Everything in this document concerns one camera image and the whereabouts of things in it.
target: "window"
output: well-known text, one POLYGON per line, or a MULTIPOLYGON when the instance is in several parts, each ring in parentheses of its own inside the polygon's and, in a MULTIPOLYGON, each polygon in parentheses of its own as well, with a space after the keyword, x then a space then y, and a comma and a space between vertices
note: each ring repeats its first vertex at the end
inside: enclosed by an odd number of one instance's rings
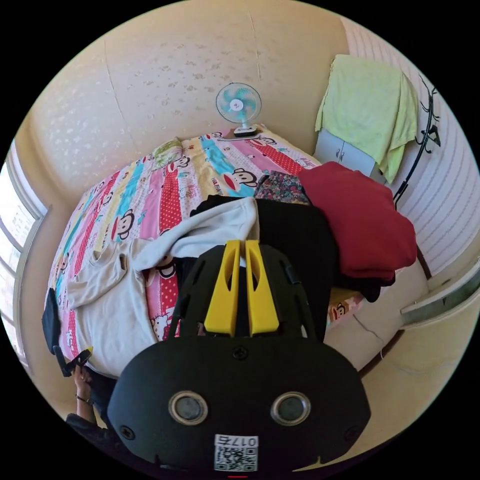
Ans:
POLYGON ((46 213, 28 185, 13 143, 0 170, 0 316, 25 366, 20 329, 21 279, 30 244, 46 213))

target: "mattress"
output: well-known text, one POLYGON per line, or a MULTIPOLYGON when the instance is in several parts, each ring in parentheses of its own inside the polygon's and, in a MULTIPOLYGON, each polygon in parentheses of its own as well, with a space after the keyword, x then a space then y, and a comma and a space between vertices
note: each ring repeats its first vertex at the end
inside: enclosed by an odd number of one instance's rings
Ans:
MULTIPOLYGON (((253 196, 258 180, 271 171, 297 175, 319 165, 312 156, 258 125, 256 139, 228 141, 230 130, 218 131, 160 145, 105 178, 84 193, 58 246, 49 276, 56 292, 61 319, 59 345, 71 360, 89 346, 78 345, 76 313, 66 298, 68 281, 93 251, 107 241, 155 239, 188 218, 208 195, 253 196)), ((175 263, 166 257, 160 266, 144 272, 151 327, 158 341, 167 338, 178 286, 175 263)), ((361 295, 335 296, 329 306, 328 327, 356 311, 361 295)))

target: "screw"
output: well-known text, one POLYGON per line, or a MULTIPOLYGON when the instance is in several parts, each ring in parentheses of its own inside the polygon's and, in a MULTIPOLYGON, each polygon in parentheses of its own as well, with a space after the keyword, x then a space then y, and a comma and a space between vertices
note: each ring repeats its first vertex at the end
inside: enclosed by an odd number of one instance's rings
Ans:
POLYGON ((352 440, 355 440, 359 436, 359 430, 356 426, 353 426, 349 428, 344 434, 343 438, 347 442, 351 442, 352 440))
POLYGON ((125 425, 120 427, 120 434, 125 440, 133 440, 135 438, 134 431, 125 425))
POLYGON ((233 358, 235 360, 245 360, 249 356, 249 351, 243 346, 237 346, 233 349, 233 358))

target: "red sweater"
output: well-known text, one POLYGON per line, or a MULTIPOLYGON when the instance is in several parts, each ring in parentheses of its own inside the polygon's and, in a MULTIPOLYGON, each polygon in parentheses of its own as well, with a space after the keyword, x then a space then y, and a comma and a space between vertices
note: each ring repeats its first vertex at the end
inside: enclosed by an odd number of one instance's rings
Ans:
POLYGON ((344 275, 390 280, 395 270, 415 263, 414 226, 395 210, 389 188, 333 161, 298 177, 328 219, 344 275))

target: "wallpaper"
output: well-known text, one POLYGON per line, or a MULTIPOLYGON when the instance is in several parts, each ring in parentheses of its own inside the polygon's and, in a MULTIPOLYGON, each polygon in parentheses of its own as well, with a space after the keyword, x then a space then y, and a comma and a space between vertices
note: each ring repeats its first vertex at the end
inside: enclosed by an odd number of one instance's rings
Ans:
POLYGON ((253 86, 258 122, 314 151, 330 63, 348 53, 340 17, 292 0, 190 0, 108 32, 43 91, 29 128, 45 168, 72 201, 174 136, 229 124, 220 88, 253 86))

